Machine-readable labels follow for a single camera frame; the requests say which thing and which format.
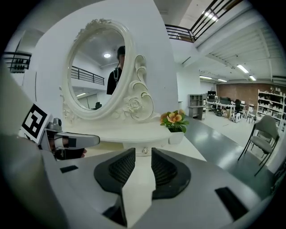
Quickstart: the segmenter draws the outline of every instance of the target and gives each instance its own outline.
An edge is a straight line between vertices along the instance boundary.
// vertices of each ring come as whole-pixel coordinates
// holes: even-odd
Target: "orange flower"
[[[186,114],[182,109],[179,110],[179,115]]]
[[[167,116],[167,119],[168,119],[169,122],[175,123],[175,122],[181,121],[182,120],[182,116],[172,112],[172,113],[169,114],[169,116]]]
[[[167,113],[164,113],[160,117],[160,123],[163,123],[163,119],[167,117]]]

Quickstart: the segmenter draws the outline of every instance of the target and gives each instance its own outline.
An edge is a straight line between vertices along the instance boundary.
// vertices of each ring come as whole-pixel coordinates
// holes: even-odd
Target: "white shelving unit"
[[[272,116],[276,121],[278,131],[284,132],[286,123],[285,96],[258,90],[257,120],[264,115]]]

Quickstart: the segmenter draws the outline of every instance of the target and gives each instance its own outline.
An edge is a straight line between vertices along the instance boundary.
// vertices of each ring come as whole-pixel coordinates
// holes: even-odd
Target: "black shirt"
[[[107,92],[106,94],[112,95],[117,83],[119,82],[120,76],[121,76],[122,70],[121,68],[115,69],[113,72],[110,73],[107,83]]]

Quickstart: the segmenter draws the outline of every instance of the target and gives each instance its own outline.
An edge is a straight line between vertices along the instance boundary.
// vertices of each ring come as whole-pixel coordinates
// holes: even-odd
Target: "railing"
[[[191,43],[195,41],[191,30],[176,25],[165,25],[165,26],[170,39],[182,40]]]
[[[71,78],[104,85],[103,77],[93,74],[92,72],[83,70],[81,68],[77,68],[75,66],[72,66],[71,68]]]
[[[242,0],[214,0],[206,8],[199,19],[190,29],[197,40],[202,36],[218,19],[225,15],[229,10],[236,6]]]
[[[29,69],[31,54],[24,52],[4,52],[4,61],[11,73],[24,73]]]
[[[242,0],[214,0],[206,8],[191,29],[176,25],[165,25],[170,39],[178,39],[194,43],[215,22]]]

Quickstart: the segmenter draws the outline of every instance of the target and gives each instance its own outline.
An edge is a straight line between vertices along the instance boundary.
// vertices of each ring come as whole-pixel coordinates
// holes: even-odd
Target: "mirror frame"
[[[109,101],[98,110],[87,110],[82,107],[72,89],[71,69],[72,63],[79,47],[86,42],[93,33],[98,29],[111,28],[116,30],[124,39],[125,43],[125,61],[124,68],[121,74],[121,80],[112,94]],[[95,19],[88,23],[85,29],[81,29],[75,38],[66,58],[66,64],[63,71],[62,92],[64,103],[76,114],[79,118],[85,120],[96,120],[106,116],[110,116],[118,104],[123,100],[123,96],[128,90],[129,83],[133,76],[135,65],[135,46],[129,30],[117,21]]]

